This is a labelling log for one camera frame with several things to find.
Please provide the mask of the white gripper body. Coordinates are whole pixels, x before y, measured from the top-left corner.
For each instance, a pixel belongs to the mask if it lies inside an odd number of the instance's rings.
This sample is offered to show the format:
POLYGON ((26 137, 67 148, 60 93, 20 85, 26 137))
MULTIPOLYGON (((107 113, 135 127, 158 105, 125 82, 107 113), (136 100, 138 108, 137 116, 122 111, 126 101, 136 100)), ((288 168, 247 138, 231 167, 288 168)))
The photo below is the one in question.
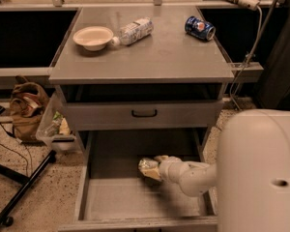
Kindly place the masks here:
POLYGON ((178 184, 181 176, 189 170, 189 165, 176 157, 163 159, 159 164, 159 174, 163 181, 178 184))

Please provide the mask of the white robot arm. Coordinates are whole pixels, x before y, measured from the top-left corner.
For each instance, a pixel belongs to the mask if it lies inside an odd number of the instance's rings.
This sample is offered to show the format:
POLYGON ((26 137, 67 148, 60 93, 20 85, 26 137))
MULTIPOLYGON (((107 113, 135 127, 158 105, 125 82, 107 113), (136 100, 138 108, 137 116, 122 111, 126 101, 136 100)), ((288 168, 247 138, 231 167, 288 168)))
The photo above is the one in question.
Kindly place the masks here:
POLYGON ((217 188, 217 232, 290 232, 290 111, 252 109, 230 118, 214 164, 156 156, 138 169, 190 197, 217 188))

